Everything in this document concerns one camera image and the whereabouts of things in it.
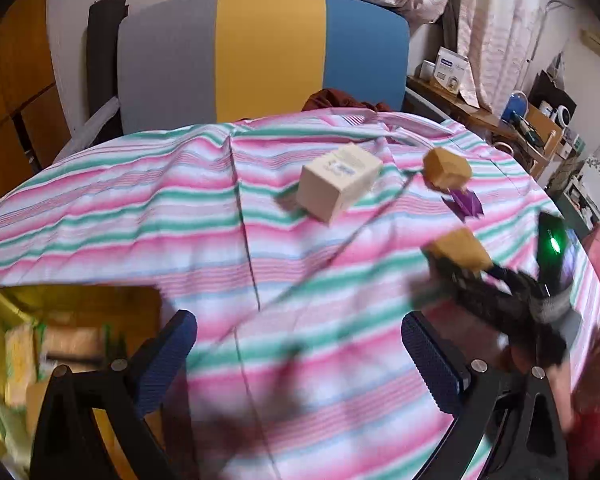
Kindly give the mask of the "purple snack packet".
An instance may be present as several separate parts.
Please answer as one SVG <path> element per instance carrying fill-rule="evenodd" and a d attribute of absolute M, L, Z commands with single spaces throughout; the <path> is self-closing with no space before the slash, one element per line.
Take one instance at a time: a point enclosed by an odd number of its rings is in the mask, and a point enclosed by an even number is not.
<path fill-rule="evenodd" d="M 479 218 L 483 215 L 483 206 L 477 194 L 467 188 L 447 190 L 442 200 L 462 221 L 469 218 Z"/>

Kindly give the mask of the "cream cardboard box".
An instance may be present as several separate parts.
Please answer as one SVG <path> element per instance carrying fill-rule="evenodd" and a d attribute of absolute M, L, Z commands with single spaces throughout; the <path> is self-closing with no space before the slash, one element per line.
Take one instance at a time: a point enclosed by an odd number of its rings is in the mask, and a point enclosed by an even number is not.
<path fill-rule="evenodd" d="M 370 192 L 381 168 L 382 160 L 358 145 L 340 146 L 302 167 L 297 202 L 330 223 Z"/>

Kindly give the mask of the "green yellow cracker packet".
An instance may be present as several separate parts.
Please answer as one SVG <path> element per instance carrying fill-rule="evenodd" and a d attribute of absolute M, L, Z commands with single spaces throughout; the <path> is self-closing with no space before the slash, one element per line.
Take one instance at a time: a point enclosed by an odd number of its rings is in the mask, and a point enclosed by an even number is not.
<path fill-rule="evenodd" d="M 23 323 L 5 334 L 5 403 L 14 410 L 26 407 L 30 386 L 48 377 L 41 363 L 46 325 Z"/>

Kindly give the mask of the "gold metal tin box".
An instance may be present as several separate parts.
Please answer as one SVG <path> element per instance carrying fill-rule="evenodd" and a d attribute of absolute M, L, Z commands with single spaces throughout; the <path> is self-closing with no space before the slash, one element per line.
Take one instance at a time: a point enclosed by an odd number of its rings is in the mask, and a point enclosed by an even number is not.
<path fill-rule="evenodd" d="M 0 287 L 0 443 L 30 477 L 33 439 L 50 375 L 65 365 L 75 373 L 104 370 L 129 359 L 157 337 L 162 299 L 149 286 L 27 285 Z M 29 387 L 23 411 L 4 399 L 5 334 L 29 323 L 46 325 L 41 363 L 48 377 Z M 105 411 L 93 411 L 107 452 L 119 475 L 137 478 L 114 436 Z"/>

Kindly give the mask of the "wooden side shelf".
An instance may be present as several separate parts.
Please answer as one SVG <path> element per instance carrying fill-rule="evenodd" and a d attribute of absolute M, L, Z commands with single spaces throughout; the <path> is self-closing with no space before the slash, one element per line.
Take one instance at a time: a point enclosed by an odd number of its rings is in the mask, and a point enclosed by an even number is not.
<path fill-rule="evenodd" d="M 451 96 L 449 92 L 436 88 L 429 82 L 413 76 L 407 77 L 406 88 L 411 94 L 421 96 L 445 115 L 463 124 L 468 130 L 482 136 L 486 142 L 497 144 L 501 140 L 505 145 L 524 155 L 521 165 L 528 170 L 530 176 L 539 181 L 547 170 L 550 160 L 559 148 L 562 130 L 554 122 L 548 122 L 548 128 L 542 132 L 543 126 L 535 127 L 539 137 L 543 139 L 542 148 L 530 144 L 514 127 L 483 108 L 475 108 L 465 103 L 459 96 Z"/>

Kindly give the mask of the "pink green striped cloth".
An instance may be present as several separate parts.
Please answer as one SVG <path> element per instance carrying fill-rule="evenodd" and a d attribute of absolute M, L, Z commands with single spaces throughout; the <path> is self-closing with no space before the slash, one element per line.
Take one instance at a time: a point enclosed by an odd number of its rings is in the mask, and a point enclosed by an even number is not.
<path fill-rule="evenodd" d="M 370 192 L 325 223 L 297 202 L 302 167 L 353 143 L 382 160 Z M 430 185 L 433 148 L 462 156 L 483 206 L 460 220 Z M 160 324 L 197 337 L 149 425 L 175 479 L 418 479 L 453 417 L 404 348 L 420 312 L 466 362 L 545 370 L 568 462 L 571 393 L 600 329 L 600 280 L 578 240 L 582 318 L 559 365 L 457 304 L 424 252 L 468 228 L 499 266 L 538 275 L 539 213 L 511 157 L 457 122 L 314 110 L 142 131 L 72 154 L 0 199 L 0 287 L 149 286 Z M 32 479 L 0 443 L 0 478 Z"/>

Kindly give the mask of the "white blue tissue box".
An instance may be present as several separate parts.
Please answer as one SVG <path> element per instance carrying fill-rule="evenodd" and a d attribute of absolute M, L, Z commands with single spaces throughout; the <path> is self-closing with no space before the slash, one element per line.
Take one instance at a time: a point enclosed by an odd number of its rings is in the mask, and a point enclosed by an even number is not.
<path fill-rule="evenodd" d="M 430 82 L 451 96 L 457 96 L 468 66 L 469 61 L 466 56 L 440 47 Z"/>

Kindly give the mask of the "dark red garment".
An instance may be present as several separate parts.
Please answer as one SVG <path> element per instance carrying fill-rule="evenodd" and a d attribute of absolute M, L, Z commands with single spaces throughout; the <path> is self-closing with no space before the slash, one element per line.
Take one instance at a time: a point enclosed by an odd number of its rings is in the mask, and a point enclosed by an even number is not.
<path fill-rule="evenodd" d="M 391 112 L 392 108 L 384 103 L 370 103 L 359 101 L 349 93 L 337 89 L 325 88 L 309 96 L 304 103 L 302 110 L 324 110 L 325 108 L 366 108 L 374 112 Z"/>

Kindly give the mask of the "wooden wardrobe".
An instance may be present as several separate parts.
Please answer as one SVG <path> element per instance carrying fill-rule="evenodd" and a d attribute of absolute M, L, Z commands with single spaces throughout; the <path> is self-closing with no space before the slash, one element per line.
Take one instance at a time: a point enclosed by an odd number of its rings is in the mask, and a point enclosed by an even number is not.
<path fill-rule="evenodd" d="M 0 18 L 0 198 L 50 166 L 70 140 L 46 3 L 15 0 Z"/>

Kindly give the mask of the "grey yellow blue chair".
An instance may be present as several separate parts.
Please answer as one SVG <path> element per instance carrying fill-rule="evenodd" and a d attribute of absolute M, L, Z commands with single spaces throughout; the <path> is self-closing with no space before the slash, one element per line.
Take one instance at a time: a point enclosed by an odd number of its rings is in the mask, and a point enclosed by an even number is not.
<path fill-rule="evenodd" d="M 410 29 L 361 0 L 166 0 L 118 33 L 122 130 L 294 113 L 322 89 L 400 110 Z"/>

